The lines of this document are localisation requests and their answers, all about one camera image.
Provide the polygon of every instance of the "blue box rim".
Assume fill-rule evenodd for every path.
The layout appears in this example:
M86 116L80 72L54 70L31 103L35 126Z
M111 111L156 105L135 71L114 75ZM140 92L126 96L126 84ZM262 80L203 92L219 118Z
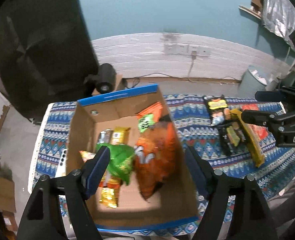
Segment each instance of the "blue box rim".
M189 218L183 218L179 220L174 220L171 222L161 223L161 224L152 224L145 227L137 227L137 228L128 228L128 227L119 227L117 229L111 229L109 227L105 227L102 225L96 224L96 227L99 231L103 232L135 232L135 231L154 231L154 230L164 230L167 228L174 228L181 225L189 224L197 221L198 216L193 216Z
M107 94L97 95L89 98L83 98L80 100L77 100L77 103L80 106L89 106L93 104L99 104L107 101L112 101L120 98L128 98L128 97L134 97L139 96L143 94L149 94L149 93L155 93L157 91L158 85L147 85L142 87L135 87L135 88L129 88L125 90L118 90Z

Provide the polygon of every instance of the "screw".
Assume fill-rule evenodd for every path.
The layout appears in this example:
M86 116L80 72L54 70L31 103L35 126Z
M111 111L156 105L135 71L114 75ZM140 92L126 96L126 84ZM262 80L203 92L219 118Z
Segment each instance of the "screw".
M41 181L45 181L45 180L47 180L48 178L49 178L49 176L46 175L46 174L40 176L40 180L41 180Z
M74 176L77 176L77 175L79 175L80 173L81 173L81 171L80 171L79 169L75 169L75 170L72 171L72 174L73 174Z
M214 170L214 174L216 174L217 176L221 176L223 172L220 169L216 169Z
M107 85L104 85L101 87L101 89L105 92L105 91L108 91L108 86Z
M246 178L249 180L249 181L253 181L255 178L253 175L247 175Z

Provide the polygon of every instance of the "red snack packet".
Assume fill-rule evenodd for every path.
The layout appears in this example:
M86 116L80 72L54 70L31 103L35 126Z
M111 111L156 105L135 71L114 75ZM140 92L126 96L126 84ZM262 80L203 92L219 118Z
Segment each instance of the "red snack packet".
M243 105L242 110L257 110L258 111L258 106L257 104L249 104L249 105ZM248 124L249 127L252 129L253 133L257 135L257 140L260 141L264 139L266 136L268 136L268 132L266 130L266 127L263 126L257 126L254 124Z

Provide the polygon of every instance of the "trash can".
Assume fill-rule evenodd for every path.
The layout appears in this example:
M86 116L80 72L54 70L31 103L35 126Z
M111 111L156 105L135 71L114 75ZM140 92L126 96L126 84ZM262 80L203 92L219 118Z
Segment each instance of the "trash can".
M250 65L238 88L237 97L254 98L256 91L265 90L268 82L268 75L260 67Z

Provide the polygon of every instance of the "table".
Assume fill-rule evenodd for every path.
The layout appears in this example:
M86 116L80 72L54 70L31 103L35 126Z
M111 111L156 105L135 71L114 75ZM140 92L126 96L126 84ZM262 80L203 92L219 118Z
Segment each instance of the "table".
M257 180L264 197L268 200L280 192L295 176L295 148L278 148L271 133L260 145L265 155L265 163L256 168L246 147L240 147L232 156L222 153L218 133L210 127L209 115L200 95L173 94L164 95L168 104L173 123L178 130L182 146L193 146L199 155L209 161L213 168L221 169L232 177L243 178L252 174ZM245 104L257 104L261 111L272 111L283 114L281 103L259 103L255 99L226 98L229 108L238 108ZM35 149L30 166L28 191L31 193L34 185L42 174L55 176L58 162L65 149L68 139L70 121L73 117L76 102L60 102L50 104L40 132L35 143ZM175 228L155 231L128 231L131 234L177 236L196 231L207 207L203 196L195 192L199 219L195 222ZM231 221L235 197L230 196L224 222ZM60 198L61 212L67 215L67 206Z

